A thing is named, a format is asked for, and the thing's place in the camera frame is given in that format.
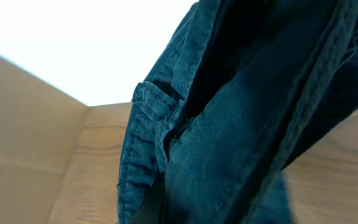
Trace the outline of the dark blue shorts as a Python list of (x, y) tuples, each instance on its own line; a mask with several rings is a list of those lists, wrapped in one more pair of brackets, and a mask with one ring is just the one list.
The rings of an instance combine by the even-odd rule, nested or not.
[(293, 223), (283, 170), (358, 109), (358, 0), (202, 0), (134, 91), (119, 223)]

